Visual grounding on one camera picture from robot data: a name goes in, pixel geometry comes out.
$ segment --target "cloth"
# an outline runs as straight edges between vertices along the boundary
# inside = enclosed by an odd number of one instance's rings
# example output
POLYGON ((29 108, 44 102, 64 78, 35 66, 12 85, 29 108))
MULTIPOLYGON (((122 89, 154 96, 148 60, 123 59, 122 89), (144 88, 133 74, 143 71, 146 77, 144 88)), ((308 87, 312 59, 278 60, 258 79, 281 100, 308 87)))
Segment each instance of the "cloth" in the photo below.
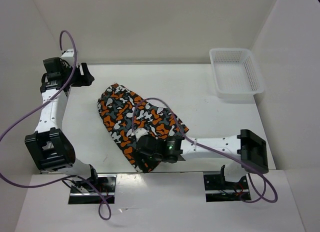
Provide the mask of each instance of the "cloth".
MULTIPOLYGON (((132 116, 135 105, 142 100, 124 86, 114 84, 101 95, 97 107, 103 124, 124 156, 137 172, 146 173, 152 171, 159 162, 136 152, 137 140, 132 135, 132 116)), ((179 118, 178 122, 186 133, 189 129, 179 118)), ((169 110, 153 106, 149 102, 143 102, 135 111, 134 129, 138 128, 144 128, 149 135, 159 140, 182 135, 169 110)))

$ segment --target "plastic basket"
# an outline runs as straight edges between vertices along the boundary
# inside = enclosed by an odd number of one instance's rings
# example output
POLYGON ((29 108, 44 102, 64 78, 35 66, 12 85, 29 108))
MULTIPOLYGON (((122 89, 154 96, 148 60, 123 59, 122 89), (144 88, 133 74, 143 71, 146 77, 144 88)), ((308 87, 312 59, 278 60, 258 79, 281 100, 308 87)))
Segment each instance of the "plastic basket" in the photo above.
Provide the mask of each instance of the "plastic basket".
POLYGON ((260 69, 250 50, 216 48, 209 54, 218 97, 255 95, 264 91, 260 69))

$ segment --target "mesh basket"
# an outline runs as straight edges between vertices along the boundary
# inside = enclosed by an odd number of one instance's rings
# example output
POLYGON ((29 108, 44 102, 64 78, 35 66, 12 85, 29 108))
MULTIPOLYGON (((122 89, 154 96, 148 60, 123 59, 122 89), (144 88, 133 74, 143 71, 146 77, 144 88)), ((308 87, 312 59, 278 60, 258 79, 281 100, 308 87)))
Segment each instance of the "mesh basket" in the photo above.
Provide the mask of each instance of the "mesh basket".
POLYGON ((217 48, 209 53, 219 97, 255 95, 264 91, 259 67, 250 50, 217 48))

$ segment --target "black bracket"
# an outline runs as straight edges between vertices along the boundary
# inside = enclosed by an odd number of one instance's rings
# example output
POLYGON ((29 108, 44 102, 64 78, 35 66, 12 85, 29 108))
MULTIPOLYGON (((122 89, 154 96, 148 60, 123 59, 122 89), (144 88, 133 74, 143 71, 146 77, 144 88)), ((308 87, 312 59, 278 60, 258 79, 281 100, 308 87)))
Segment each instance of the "black bracket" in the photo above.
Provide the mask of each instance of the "black bracket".
POLYGON ((241 155, 241 161, 255 168, 262 174, 268 173, 266 141, 251 130, 241 130, 237 138, 241 140, 241 148, 237 151, 237 153, 241 155))
POLYGON ((51 128, 49 132, 27 135, 24 143, 39 170, 70 168, 76 160, 72 144, 60 129, 51 128))
MULTIPOLYGON (((49 89, 59 90, 68 80, 72 67, 66 65, 60 57, 53 57, 43 60, 46 73, 42 76, 40 92, 43 93, 49 89)), ((70 83, 65 87, 64 91, 68 91, 70 86, 81 87, 90 86, 95 78, 90 74, 88 65, 81 63, 83 75, 81 75, 80 67, 76 67, 70 83)))

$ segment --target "fabric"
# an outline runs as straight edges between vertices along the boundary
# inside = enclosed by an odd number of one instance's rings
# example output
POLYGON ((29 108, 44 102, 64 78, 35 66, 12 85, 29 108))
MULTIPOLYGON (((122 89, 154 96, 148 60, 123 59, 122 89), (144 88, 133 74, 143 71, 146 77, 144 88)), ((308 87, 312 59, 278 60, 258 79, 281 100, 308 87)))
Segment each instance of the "fabric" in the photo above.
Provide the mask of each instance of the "fabric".
MULTIPOLYGON (((114 84, 106 89, 98 100, 98 112, 106 129, 127 160, 137 172, 150 172, 159 162, 136 152, 136 137, 132 135, 132 116, 135 105, 143 99, 124 86, 114 84)), ((186 133, 189 129, 178 118, 186 133)), ((144 128, 156 139, 181 136, 168 109, 143 102, 135 111, 134 128, 144 128)))

